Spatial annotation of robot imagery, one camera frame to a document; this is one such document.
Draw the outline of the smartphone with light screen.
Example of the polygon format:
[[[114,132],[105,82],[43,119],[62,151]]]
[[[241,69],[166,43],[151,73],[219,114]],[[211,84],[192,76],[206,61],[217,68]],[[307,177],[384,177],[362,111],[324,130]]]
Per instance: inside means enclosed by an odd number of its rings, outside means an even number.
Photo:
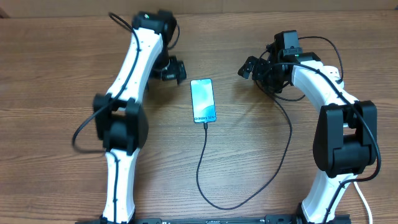
[[[216,108],[211,79],[192,80],[190,82],[194,123],[212,123],[216,121]]]

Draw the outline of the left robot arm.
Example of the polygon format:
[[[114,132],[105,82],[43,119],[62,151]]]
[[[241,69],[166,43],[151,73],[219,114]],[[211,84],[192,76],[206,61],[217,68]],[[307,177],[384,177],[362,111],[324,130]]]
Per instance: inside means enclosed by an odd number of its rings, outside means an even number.
[[[98,138],[108,166],[106,205],[98,223],[133,223],[136,162],[149,124],[142,101],[149,79],[185,80],[181,60],[169,55],[180,28],[170,11],[139,12],[127,25],[131,42],[123,65],[105,95],[96,95],[93,110]]]

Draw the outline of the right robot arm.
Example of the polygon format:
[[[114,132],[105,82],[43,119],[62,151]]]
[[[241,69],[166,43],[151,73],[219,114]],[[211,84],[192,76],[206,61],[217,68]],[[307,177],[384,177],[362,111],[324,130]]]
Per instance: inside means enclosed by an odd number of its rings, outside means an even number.
[[[313,52],[303,52],[296,30],[279,32],[266,47],[267,59],[250,56],[238,75],[252,78],[275,102],[294,86],[318,111],[313,158],[318,167],[307,197],[294,215],[266,215],[266,223],[351,223],[335,215],[350,184],[375,178],[381,170],[377,144],[377,108],[347,93],[343,69],[324,65]]]

